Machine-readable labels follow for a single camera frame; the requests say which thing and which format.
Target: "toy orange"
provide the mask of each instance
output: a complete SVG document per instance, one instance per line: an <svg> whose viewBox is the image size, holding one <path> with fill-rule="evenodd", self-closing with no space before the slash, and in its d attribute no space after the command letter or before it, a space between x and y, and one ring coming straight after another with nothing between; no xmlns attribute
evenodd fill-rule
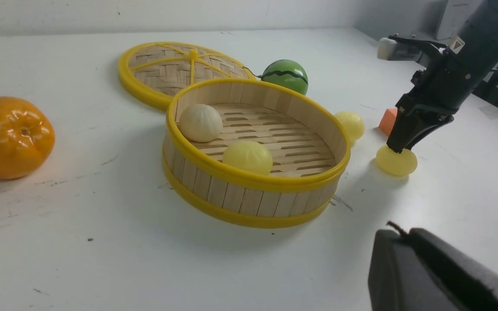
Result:
<svg viewBox="0 0 498 311"><path fill-rule="evenodd" d="M15 179L38 169L53 150L53 126L32 103L0 97L0 179Z"/></svg>

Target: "orange sponge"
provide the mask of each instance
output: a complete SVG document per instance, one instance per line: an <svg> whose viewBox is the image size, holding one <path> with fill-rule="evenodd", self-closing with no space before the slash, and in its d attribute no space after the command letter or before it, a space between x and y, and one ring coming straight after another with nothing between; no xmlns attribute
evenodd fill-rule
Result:
<svg viewBox="0 0 498 311"><path fill-rule="evenodd" d="M386 110L385 114L383 114L383 118L380 121L379 128L387 136L389 136L389 134L391 134L391 130L393 130L393 125L395 124L396 117L397 117L397 108L389 108Z"/></svg>

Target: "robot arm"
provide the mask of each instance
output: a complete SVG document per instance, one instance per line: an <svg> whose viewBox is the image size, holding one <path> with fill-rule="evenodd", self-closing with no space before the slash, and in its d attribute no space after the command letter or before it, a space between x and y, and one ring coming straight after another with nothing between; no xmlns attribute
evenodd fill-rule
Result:
<svg viewBox="0 0 498 311"><path fill-rule="evenodd" d="M397 118L387 146L397 153L452 122L462 102L493 71L498 62L498 0L484 0L448 47L393 35L380 41L378 57L405 59L400 46L419 49L432 62L416 71L411 79L415 86L395 105Z"/></svg>

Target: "green ball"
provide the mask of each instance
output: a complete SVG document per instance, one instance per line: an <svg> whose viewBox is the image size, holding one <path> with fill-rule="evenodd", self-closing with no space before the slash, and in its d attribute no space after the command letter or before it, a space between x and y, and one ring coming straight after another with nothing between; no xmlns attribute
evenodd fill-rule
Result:
<svg viewBox="0 0 498 311"><path fill-rule="evenodd" d="M309 79L301 65L289 59L280 59L266 67L261 80L286 87L306 95Z"/></svg>

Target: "flat yellow disc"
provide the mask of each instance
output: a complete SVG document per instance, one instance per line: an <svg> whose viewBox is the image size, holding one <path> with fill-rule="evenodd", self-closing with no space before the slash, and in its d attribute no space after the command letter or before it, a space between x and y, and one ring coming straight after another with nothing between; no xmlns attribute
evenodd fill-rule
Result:
<svg viewBox="0 0 498 311"><path fill-rule="evenodd" d="M378 149L376 163L382 171L399 177L410 175L418 167L418 160L414 152L403 149L403 152L396 153L387 145Z"/></svg>

